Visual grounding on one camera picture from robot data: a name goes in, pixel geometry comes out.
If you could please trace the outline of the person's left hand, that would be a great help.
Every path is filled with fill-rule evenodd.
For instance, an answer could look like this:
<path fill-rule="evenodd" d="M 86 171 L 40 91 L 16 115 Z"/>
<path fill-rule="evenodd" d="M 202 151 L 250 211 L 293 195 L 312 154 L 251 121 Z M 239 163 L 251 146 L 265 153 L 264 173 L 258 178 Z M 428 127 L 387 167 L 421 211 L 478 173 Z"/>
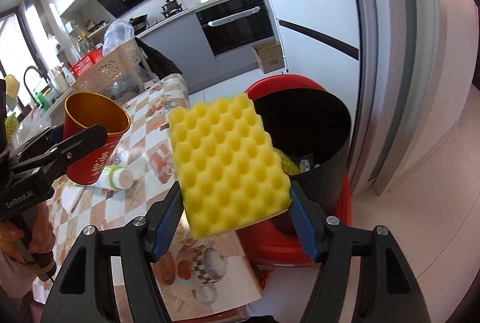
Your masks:
<path fill-rule="evenodd" d="M 28 246 L 30 254 L 47 254 L 52 251 L 55 245 L 55 234 L 49 220 L 49 209 L 45 202 L 37 206 L 37 217 L 32 225 L 32 239 Z M 1 223 L 0 230 L 1 252 L 22 264 L 25 263 L 22 254 L 13 245 L 13 242 L 20 241 L 24 233 L 10 221 Z"/>

